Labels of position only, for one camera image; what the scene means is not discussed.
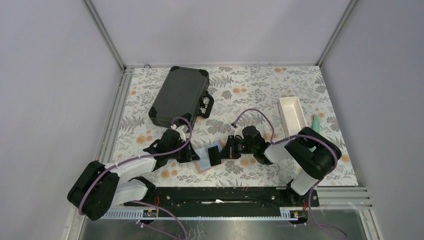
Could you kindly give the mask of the black credit card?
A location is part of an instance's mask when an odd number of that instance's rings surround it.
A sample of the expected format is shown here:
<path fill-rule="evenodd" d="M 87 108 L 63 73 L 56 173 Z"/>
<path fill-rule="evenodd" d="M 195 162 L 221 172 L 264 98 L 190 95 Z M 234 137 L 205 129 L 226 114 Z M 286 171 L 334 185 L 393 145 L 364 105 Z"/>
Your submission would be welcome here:
<path fill-rule="evenodd" d="M 210 166 L 214 167 L 222 163 L 218 146 L 213 146 L 207 149 Z"/>

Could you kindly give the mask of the white rectangular plastic tray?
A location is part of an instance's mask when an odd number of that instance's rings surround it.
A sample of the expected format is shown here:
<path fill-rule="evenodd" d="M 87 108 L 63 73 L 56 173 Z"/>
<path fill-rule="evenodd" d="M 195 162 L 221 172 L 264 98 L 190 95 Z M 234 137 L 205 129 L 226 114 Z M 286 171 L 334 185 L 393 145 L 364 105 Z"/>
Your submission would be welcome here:
<path fill-rule="evenodd" d="M 278 110 L 286 137 L 296 135 L 301 129 L 308 126 L 298 97 L 281 97 L 278 103 Z"/>

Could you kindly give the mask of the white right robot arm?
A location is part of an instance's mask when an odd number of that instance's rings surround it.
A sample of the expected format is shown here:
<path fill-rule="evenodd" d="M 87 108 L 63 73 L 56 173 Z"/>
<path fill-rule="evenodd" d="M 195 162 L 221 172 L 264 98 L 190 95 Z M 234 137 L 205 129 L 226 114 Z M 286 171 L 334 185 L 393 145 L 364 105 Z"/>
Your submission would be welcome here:
<path fill-rule="evenodd" d="M 245 127 L 241 135 L 228 136 L 221 150 L 209 152 L 212 160 L 239 159 L 242 155 L 252 155 L 262 165 L 294 159 L 301 171 L 288 183 L 290 189 L 286 198 L 291 205 L 299 206 L 307 199 L 310 189 L 336 168 L 342 152 L 310 127 L 304 127 L 297 134 L 270 143 L 265 141 L 253 125 Z"/>

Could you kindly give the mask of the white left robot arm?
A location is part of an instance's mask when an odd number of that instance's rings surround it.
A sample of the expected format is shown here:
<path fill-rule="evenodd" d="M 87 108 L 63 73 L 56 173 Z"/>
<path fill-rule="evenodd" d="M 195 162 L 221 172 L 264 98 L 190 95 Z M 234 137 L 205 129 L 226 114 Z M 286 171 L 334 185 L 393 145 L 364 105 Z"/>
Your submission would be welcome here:
<path fill-rule="evenodd" d="M 71 187 L 67 200 L 92 221 L 103 217 L 110 207 L 127 202 L 152 204 L 154 186 L 140 176 L 158 170 L 171 159 L 183 163 L 198 160 L 190 143 L 191 135 L 187 126 L 172 125 L 139 156 L 111 164 L 90 162 Z"/>

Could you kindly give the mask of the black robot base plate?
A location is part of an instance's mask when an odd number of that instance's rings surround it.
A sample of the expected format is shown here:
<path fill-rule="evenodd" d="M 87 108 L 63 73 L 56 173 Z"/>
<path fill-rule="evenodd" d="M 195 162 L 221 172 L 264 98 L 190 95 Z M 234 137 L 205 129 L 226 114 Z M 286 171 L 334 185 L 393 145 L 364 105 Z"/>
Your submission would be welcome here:
<path fill-rule="evenodd" d="M 246 187 L 164 187 L 154 186 L 144 177 L 148 186 L 147 193 L 140 200 L 162 207 L 168 211 L 173 208 L 194 208 L 200 206 L 241 206 L 245 208 L 286 208 L 297 211 L 308 207 L 319 207 L 318 194 L 298 195 L 287 187 L 246 186 Z"/>

